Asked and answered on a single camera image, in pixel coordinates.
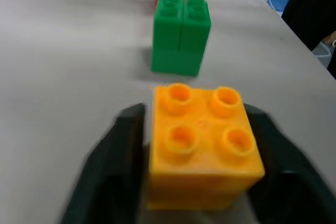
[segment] toy block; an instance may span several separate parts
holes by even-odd
[[[178,50],[183,0],[158,0],[154,15],[153,48]]]
[[[223,209],[265,174],[242,98],[176,83],[154,92],[149,206]]]
[[[153,72],[197,76],[202,57],[200,54],[153,48],[151,69]]]
[[[211,28],[205,0],[184,0],[180,50],[203,54]]]

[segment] white table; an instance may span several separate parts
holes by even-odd
[[[153,3],[0,0],[0,223],[57,223],[84,158],[116,114],[149,106],[150,87],[176,81],[239,90],[336,191],[336,82],[281,18],[262,0],[208,0],[213,26],[193,79],[150,72]],[[254,223],[245,198],[235,207],[164,219],[144,211],[142,220]]]

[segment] table surface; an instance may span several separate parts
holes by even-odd
[[[153,4],[0,0],[1,223],[57,223],[82,162],[116,114],[150,106],[155,85],[177,81],[236,88],[272,115],[336,191],[336,82],[281,18],[262,0],[208,0],[206,54],[199,76],[187,78],[149,70]],[[141,220],[255,223],[245,197],[212,215],[143,210]]]

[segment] yellow toy block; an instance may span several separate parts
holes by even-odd
[[[149,207],[223,209],[265,174],[240,94],[228,87],[158,86]]]

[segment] green toy block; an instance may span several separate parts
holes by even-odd
[[[184,0],[180,51],[202,54],[211,28],[208,4],[205,0]]]
[[[153,72],[197,76],[202,63],[203,54],[153,48]]]
[[[153,47],[178,50],[183,22],[183,0],[157,0]]]

